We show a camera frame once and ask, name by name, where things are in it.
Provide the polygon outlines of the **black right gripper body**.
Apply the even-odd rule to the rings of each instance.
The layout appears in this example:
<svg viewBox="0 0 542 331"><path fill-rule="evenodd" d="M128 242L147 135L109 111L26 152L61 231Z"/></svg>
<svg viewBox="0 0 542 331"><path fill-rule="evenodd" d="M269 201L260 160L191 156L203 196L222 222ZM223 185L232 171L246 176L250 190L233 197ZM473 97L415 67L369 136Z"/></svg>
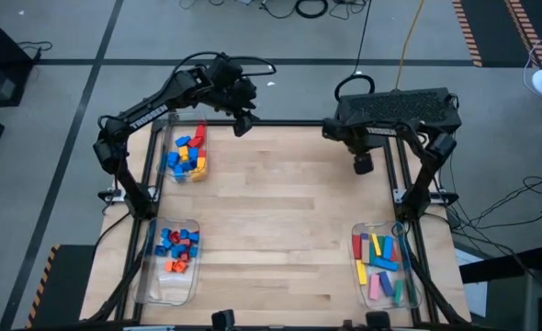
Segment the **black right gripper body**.
<svg viewBox="0 0 542 331"><path fill-rule="evenodd" d="M337 119L322 120L322 137L344 143L351 154L366 154L370 149L370 138L365 127L345 126Z"/></svg>

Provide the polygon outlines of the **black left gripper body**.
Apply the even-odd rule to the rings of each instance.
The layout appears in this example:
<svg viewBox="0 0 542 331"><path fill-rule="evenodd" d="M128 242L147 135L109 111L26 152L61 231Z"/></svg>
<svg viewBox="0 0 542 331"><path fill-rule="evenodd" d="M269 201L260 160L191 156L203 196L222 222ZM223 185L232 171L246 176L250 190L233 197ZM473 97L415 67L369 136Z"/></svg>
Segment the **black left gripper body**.
<svg viewBox="0 0 542 331"><path fill-rule="evenodd" d="M216 57L206 70L213 87L206 93L206 104L216 111L239 114L256 109L256 86L243 76L243 68L229 57Z"/></svg>

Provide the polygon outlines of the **small clear plastic bin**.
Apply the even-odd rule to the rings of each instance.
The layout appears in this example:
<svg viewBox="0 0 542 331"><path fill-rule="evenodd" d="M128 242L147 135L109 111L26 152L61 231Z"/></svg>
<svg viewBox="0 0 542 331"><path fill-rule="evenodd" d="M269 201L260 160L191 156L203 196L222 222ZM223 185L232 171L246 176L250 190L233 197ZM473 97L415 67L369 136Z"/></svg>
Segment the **small clear plastic bin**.
<svg viewBox="0 0 542 331"><path fill-rule="evenodd" d="M206 155L206 169L208 171L208 123L205 115L199 111L199 110L191 110L186 112L176 112L172 113L168 116L168 118L165 120L165 126L164 126L164 137L162 142L162 148L160 152L160 162L157 167L159 173L165 177L171 178L174 182L174 169L167 166L167 155L170 152L177 152L178 148L175 145L175 140L182 136L190 136L192 139L196 134L197 126L203 124L206 126L206 137L205 142L203 145L198 148L199 150L205 150L207 152ZM191 161L194 163L195 168L197 167L197 160L191 160L189 158L188 161ZM190 172L185 172L186 174L186 181L183 183L177 183L177 184L186 184L192 182L189 178Z"/></svg>

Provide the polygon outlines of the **large clear plastic bin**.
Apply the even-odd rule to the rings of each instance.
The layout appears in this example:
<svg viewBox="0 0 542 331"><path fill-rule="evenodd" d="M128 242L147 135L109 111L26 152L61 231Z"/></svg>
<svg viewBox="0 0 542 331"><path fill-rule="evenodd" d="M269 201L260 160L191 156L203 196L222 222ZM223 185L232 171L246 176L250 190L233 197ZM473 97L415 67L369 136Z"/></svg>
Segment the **large clear plastic bin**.
<svg viewBox="0 0 542 331"><path fill-rule="evenodd" d="M161 231L168 228L173 231L187 229L189 233L199 232L199 241L191 246L198 247L198 256L190 257L188 268L184 273L164 270L167 261L176 262L180 258L171 257L170 249L166 249L165 257L154 254L154 248L163 245ZM201 236L199 223L192 219L155 218L149 222L146 232L146 243L142 249L140 276L136 283L134 299L138 303L181 306L193 299L198 284L198 273L201 258Z"/></svg>
<svg viewBox="0 0 542 331"><path fill-rule="evenodd" d="M352 252L352 235L362 233L369 234L370 242L370 264L366 265L367 270L367 285L361 286L358 282L357 271L356 271L356 259L353 257ZM397 272L389 271L383 268L374 267L371 262L376 258L373 251L373 244L371 240L371 235L376 234L390 236L394 240L394 245L397 248L398 252L398 261L396 262L399 265L399 270ZM383 222L383 223L357 223L352 227L351 236L349 241L349 253L352 261L352 270L353 270L353 279L356 284L357 291L360 295L361 303L363 303L367 308L371 310L389 310L396 308L403 309L414 309L419 307L422 303L422 293L417 287L416 281L413 279L413 274L411 272L406 272L404 270L401 251L400 251L400 240L406 238L406 230L402 223L393 221L393 222ZM393 290L395 288L396 280L404 281L404 290L401 300L401 305L396 306L394 304L394 296L388 297L384 294L381 285L379 283L379 299L372 301L368 299L368 286L369 286L369 277L372 273L379 274L379 272L386 271L389 275L391 285Z"/></svg>

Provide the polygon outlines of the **black computer case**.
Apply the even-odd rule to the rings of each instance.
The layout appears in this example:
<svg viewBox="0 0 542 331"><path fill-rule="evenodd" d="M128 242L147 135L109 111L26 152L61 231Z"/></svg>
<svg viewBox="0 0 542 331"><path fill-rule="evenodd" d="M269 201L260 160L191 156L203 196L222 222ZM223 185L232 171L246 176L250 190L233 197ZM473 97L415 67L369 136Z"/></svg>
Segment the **black computer case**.
<svg viewBox="0 0 542 331"><path fill-rule="evenodd" d="M352 123L361 120L418 120L441 128L452 138L461 125L458 96L444 87L343 96L330 119ZM389 137L371 135L369 138L371 149L374 149Z"/></svg>

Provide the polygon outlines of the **hazard striped floor tape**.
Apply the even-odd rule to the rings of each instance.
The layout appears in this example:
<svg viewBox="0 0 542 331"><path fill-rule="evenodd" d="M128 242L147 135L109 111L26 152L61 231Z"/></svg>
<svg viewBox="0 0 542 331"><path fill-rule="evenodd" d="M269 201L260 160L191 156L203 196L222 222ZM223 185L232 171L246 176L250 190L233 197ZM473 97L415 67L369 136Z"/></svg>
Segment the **hazard striped floor tape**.
<svg viewBox="0 0 542 331"><path fill-rule="evenodd" d="M483 65L482 58L480 56L480 51L475 41L475 38L472 33L467 15L465 13L464 7L461 3L461 0L451 0L452 6L457 17L457 21L461 28L464 40L468 47L468 52L470 59L474 66L481 67Z"/></svg>
<svg viewBox="0 0 542 331"><path fill-rule="evenodd" d="M542 67L542 41L536 34L521 0L503 0L534 66Z"/></svg>

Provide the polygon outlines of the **black rounded object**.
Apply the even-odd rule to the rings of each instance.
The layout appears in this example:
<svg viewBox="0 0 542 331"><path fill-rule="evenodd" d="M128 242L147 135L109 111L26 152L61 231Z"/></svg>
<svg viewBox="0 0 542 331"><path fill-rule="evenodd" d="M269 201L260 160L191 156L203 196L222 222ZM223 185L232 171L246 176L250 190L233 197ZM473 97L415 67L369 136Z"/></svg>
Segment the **black rounded object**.
<svg viewBox="0 0 542 331"><path fill-rule="evenodd" d="M367 331L391 331L390 316L387 312L376 311L365 314Z"/></svg>
<svg viewBox="0 0 542 331"><path fill-rule="evenodd" d="M235 317L233 309L217 311L211 315L212 331L234 331Z"/></svg>

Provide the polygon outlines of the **black hazard-edged floor mat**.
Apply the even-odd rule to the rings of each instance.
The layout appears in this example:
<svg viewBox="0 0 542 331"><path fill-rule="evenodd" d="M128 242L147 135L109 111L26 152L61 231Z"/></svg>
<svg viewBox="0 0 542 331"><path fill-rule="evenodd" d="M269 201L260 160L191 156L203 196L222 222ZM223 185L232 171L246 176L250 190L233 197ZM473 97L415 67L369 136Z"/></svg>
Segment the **black hazard-edged floor mat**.
<svg viewBox="0 0 542 331"><path fill-rule="evenodd" d="M92 245L54 245L48 254L26 329L76 324L92 267Z"/></svg>

